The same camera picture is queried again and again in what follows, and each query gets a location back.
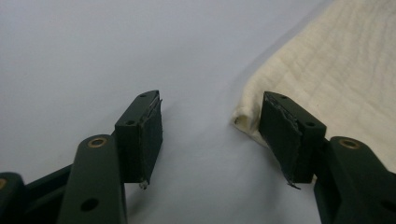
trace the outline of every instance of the brass screw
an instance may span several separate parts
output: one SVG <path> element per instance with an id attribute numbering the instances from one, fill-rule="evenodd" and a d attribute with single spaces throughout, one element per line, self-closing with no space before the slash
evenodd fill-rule
<path id="1" fill-rule="evenodd" d="M 0 189 L 3 189 L 7 184 L 7 180 L 4 178 L 0 178 Z"/>
<path id="2" fill-rule="evenodd" d="M 342 139 L 340 139 L 339 143 L 341 146 L 347 147 L 349 149 L 361 148 L 361 145 L 357 141 L 352 140 L 352 139 L 342 138 Z"/>
<path id="3" fill-rule="evenodd" d="M 93 138 L 89 143 L 88 147 L 102 147 L 106 144 L 107 139 L 104 137 Z"/>

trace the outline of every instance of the round hole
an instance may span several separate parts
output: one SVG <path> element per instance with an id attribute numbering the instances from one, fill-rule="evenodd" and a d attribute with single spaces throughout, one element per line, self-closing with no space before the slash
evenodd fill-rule
<path id="1" fill-rule="evenodd" d="M 315 123 L 313 122 L 307 122 L 306 125 L 308 125 L 309 127 L 315 127 Z"/>
<path id="2" fill-rule="evenodd" d="M 126 125 L 134 125 L 134 121 L 133 120 L 128 120 L 125 122 Z"/>
<path id="3" fill-rule="evenodd" d="M 99 204 L 99 201 L 97 199 L 88 199 L 84 203 L 81 204 L 81 211 L 83 212 L 89 212 L 93 209 L 95 209 Z"/>
<path id="4" fill-rule="evenodd" d="M 343 138 L 343 139 L 341 139 L 339 141 L 339 143 L 341 144 L 341 146 L 347 147 L 347 148 L 350 148 L 350 149 L 358 149 L 358 148 L 361 147 L 361 145 L 359 145 L 358 142 L 356 142 L 356 141 L 354 141 L 352 139 Z"/>
<path id="5" fill-rule="evenodd" d="M 7 184 L 7 180 L 4 178 L 0 178 L 0 189 L 3 189 Z"/>
<path id="6" fill-rule="evenodd" d="M 382 206 L 388 209 L 390 212 L 396 213 L 396 204 L 390 201 L 382 201 Z"/>
<path id="7" fill-rule="evenodd" d="M 107 142 L 104 137 L 93 138 L 89 143 L 88 147 L 101 147 Z"/>

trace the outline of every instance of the cloth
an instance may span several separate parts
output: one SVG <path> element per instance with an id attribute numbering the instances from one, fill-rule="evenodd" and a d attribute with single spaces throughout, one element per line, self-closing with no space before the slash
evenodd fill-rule
<path id="1" fill-rule="evenodd" d="M 326 137 L 368 145 L 396 172 L 396 1 L 335 0 L 249 79 L 232 123 L 258 132 L 262 96 L 289 96 L 327 125 Z"/>

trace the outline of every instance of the gray surface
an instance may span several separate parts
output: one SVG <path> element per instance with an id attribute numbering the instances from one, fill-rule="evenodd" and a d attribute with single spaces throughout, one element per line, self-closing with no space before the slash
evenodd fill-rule
<path id="1" fill-rule="evenodd" d="M 0 171 L 29 183 L 111 133 L 137 94 L 163 98 L 151 185 L 130 223 L 319 223 L 229 117 L 251 74 L 330 0 L 2 1 Z"/>

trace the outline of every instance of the white fabric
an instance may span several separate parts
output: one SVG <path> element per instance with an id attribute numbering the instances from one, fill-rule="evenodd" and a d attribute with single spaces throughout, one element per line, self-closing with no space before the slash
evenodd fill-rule
<path id="1" fill-rule="evenodd" d="M 336 0 L 248 81 L 232 122 L 258 132 L 264 91 L 288 95 L 396 172 L 396 1 Z"/>

